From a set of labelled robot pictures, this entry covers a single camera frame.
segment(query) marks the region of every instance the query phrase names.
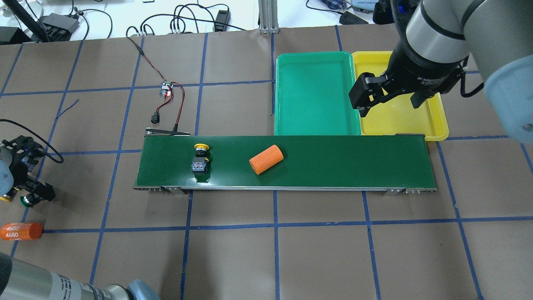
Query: checkered cloth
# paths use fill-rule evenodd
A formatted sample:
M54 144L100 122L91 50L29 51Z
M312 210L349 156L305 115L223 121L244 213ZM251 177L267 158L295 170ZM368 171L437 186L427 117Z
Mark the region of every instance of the checkered cloth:
M346 0L320 0L332 10L341 10L347 7Z

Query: plastic bin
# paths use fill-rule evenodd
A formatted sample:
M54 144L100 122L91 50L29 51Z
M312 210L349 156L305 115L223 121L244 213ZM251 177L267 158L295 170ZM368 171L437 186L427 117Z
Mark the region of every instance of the plastic bin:
M360 51L352 54L356 78L363 72L379 76L387 69L392 51ZM389 102L374 106L361 118L361 134L369 136L396 133L423 133L426 141L441 141L448 137L448 122L440 94L419 108L411 104L412 94L397 96Z
M360 135L348 92L348 52L286 53L277 59L274 135Z

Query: orange roll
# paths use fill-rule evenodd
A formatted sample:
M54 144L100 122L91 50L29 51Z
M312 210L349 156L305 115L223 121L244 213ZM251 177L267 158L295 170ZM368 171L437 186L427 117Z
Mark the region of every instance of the orange roll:
M252 169L254 169L254 172L259 175L282 160L283 153L281 153L278 146L272 145L265 151L250 159L250 165L252 166Z
M2 227L1 237L6 241L36 240L43 234L40 223L7 223Z

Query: black pole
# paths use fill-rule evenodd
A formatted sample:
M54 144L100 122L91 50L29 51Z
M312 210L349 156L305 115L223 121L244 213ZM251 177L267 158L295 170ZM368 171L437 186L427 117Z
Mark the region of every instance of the black pole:
M17 0L2 0L7 7L28 27L28 29L38 38L39 42L49 42L50 39L44 29L33 20L30 14L20 5Z

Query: green conveyor belt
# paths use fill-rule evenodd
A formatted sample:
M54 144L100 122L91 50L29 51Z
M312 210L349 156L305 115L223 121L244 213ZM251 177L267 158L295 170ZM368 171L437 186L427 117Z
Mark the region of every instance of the green conveyor belt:
M210 177L191 172L194 144L210 146ZM284 159L261 175L248 160L271 145ZM424 136L158 136L144 139L135 188L434 191Z

